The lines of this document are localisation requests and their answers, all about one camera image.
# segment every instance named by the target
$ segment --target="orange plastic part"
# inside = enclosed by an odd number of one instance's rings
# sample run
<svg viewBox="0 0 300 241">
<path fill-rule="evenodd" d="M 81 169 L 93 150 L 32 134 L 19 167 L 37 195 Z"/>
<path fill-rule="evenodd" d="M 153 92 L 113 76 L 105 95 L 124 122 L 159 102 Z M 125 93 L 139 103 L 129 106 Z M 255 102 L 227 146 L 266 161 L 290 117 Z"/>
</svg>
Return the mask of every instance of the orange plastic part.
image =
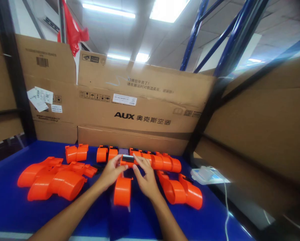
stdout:
<svg viewBox="0 0 300 241">
<path fill-rule="evenodd" d="M 154 170 L 162 170 L 163 161 L 161 156 L 151 154 L 151 167 Z"/>
<path fill-rule="evenodd" d="M 162 154 L 160 154 L 160 152 L 156 152 L 157 156 L 160 156 L 162 158 L 162 170 L 163 171 L 170 171 L 172 168 L 172 163 L 169 157 L 163 156 Z"/>
<path fill-rule="evenodd" d="M 186 203 L 189 206 L 199 210 L 202 207 L 202 193 L 200 189 L 189 182 L 182 174 L 179 174 L 179 182 L 182 184 L 186 193 Z"/>
<path fill-rule="evenodd" d="M 176 180 L 169 180 L 167 174 L 163 171 L 157 171 L 160 184 L 164 194 L 171 204 L 184 204 L 186 203 L 186 193 L 182 184 Z"/>
<path fill-rule="evenodd" d="M 78 152 L 78 149 L 76 146 L 66 146 L 65 147 L 66 162 L 71 163 L 73 161 L 76 161 L 77 160 L 77 152 Z"/>
<path fill-rule="evenodd" d="M 62 161 L 63 158 L 48 157 L 43 162 L 28 166 L 19 176 L 17 186 L 30 187 L 38 176 L 48 173 L 53 166 L 61 164 Z"/>
<path fill-rule="evenodd" d="M 116 155 L 118 155 L 118 147 L 109 147 L 109 157 L 108 160 L 111 160 L 112 158 L 114 158 Z"/>
<path fill-rule="evenodd" d="M 108 146 L 99 146 L 97 150 L 97 162 L 107 161 Z"/>
<path fill-rule="evenodd" d="M 88 150 L 89 145 L 79 144 L 76 161 L 85 161 L 87 159 Z"/>
<path fill-rule="evenodd" d="M 133 180 L 133 178 L 125 178 L 123 175 L 118 177 L 114 189 L 114 205 L 125 207 L 130 205 L 131 180 Z"/>
<path fill-rule="evenodd" d="M 171 156 L 169 156 L 167 153 L 163 153 L 162 154 L 164 157 L 168 157 L 171 161 L 171 172 L 181 172 L 181 163 L 178 159 L 172 158 Z"/>
<path fill-rule="evenodd" d="M 136 148 L 130 148 L 129 155 L 132 156 L 133 154 L 135 154 L 136 156 L 141 156 L 141 150 L 138 150 Z"/>
<path fill-rule="evenodd" d="M 150 165 L 152 163 L 152 158 L 150 155 L 149 151 L 140 151 L 141 152 L 141 156 L 144 157 L 145 159 L 148 159 L 150 161 Z"/>
<path fill-rule="evenodd" d="M 47 200 L 53 193 L 72 201 L 81 191 L 86 178 L 72 171 L 60 171 L 38 177 L 31 186 L 27 199 Z"/>
</svg>

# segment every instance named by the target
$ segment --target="finger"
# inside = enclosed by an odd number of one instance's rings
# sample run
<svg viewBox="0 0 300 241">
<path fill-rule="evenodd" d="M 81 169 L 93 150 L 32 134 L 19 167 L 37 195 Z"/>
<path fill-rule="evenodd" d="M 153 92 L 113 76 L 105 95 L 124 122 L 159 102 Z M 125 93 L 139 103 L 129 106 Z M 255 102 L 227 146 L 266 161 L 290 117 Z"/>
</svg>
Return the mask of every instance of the finger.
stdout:
<svg viewBox="0 0 300 241">
<path fill-rule="evenodd" d="M 115 169 L 115 171 L 117 172 L 117 175 L 119 175 L 120 173 L 122 173 L 123 171 L 128 169 L 128 165 L 124 165 L 124 166 L 119 166 Z"/>
<path fill-rule="evenodd" d="M 141 168 L 145 171 L 146 165 L 143 162 L 142 157 L 137 157 L 135 154 L 133 154 L 133 157 L 136 160 L 136 162 L 141 166 Z"/>
<path fill-rule="evenodd" d="M 122 154 L 116 155 L 114 158 L 109 160 L 108 163 L 115 165 L 121 157 L 122 157 Z"/>
<path fill-rule="evenodd" d="M 138 183 L 140 184 L 144 179 L 139 171 L 139 168 L 137 167 L 136 164 L 133 164 L 132 169 L 134 171 L 134 174 L 136 175 Z"/>
</svg>

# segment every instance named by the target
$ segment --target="fluorescent light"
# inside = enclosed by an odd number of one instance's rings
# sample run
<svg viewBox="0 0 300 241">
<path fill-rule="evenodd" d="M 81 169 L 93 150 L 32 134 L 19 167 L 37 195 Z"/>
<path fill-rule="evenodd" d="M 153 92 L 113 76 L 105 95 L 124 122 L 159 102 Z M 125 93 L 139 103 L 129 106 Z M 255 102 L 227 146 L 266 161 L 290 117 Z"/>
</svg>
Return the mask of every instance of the fluorescent light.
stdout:
<svg viewBox="0 0 300 241">
<path fill-rule="evenodd" d="M 136 57 L 136 62 L 145 63 L 145 62 L 148 61 L 148 59 L 149 59 L 149 55 L 148 54 L 138 53 L 137 57 Z"/>
<path fill-rule="evenodd" d="M 91 9 L 91 10 L 96 10 L 96 11 L 99 11 L 99 12 L 111 13 L 111 14 L 115 14 L 115 15 L 129 17 L 129 18 L 136 18 L 136 15 L 133 14 L 133 13 L 114 10 L 114 9 L 111 9 L 111 8 L 105 8 L 105 7 L 100 7 L 100 6 L 97 6 L 97 5 L 91 5 L 91 4 L 86 4 L 86 3 L 82 4 L 82 6 L 84 8 L 88 8 L 88 9 Z"/>
<path fill-rule="evenodd" d="M 257 60 L 257 59 L 248 59 L 249 61 L 251 62 L 256 62 L 256 63 L 261 63 L 262 61 L 261 60 Z"/>
<path fill-rule="evenodd" d="M 150 19 L 173 23 L 187 6 L 190 0 L 156 0 Z"/>
<path fill-rule="evenodd" d="M 130 57 L 125 57 L 125 56 L 121 56 L 121 55 L 112 55 L 112 54 L 109 54 L 108 57 L 109 58 L 113 58 L 113 59 L 120 59 L 120 60 L 130 61 Z"/>
</svg>

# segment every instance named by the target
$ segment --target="paper tag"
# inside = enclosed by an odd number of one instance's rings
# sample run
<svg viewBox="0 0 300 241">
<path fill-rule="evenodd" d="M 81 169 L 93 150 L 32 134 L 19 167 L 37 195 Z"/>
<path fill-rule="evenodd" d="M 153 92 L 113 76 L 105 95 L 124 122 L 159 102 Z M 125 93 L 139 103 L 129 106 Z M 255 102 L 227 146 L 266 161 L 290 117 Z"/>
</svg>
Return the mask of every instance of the paper tag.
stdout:
<svg viewBox="0 0 300 241">
<path fill-rule="evenodd" d="M 52 112 L 62 113 L 62 106 L 61 105 L 51 105 Z"/>
<path fill-rule="evenodd" d="M 36 89 L 31 89 L 27 92 L 27 97 L 31 101 L 31 103 L 34 105 L 34 107 L 37 109 L 38 112 L 42 112 L 49 107 L 46 105 L 45 102 L 43 102 L 41 99 L 36 98 Z"/>
<path fill-rule="evenodd" d="M 137 98 L 126 95 L 113 94 L 113 102 L 136 106 Z"/>
<path fill-rule="evenodd" d="M 52 104 L 53 103 L 53 92 L 35 87 L 36 90 L 36 98 L 41 99 L 42 101 Z"/>
</svg>

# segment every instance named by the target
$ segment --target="black metal frame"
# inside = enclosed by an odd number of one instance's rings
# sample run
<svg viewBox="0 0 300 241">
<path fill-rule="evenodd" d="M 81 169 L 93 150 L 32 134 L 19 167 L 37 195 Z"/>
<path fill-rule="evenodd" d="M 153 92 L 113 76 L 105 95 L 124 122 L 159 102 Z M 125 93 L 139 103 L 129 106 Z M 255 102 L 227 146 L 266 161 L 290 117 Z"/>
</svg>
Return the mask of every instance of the black metal frame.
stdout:
<svg viewBox="0 0 300 241">
<path fill-rule="evenodd" d="M 22 65 L 15 39 L 15 30 L 8 0 L 0 0 L 0 42 L 9 73 L 17 109 L 0 111 L 0 115 L 17 112 L 27 144 L 37 140 L 30 104 L 27 97 Z"/>
</svg>

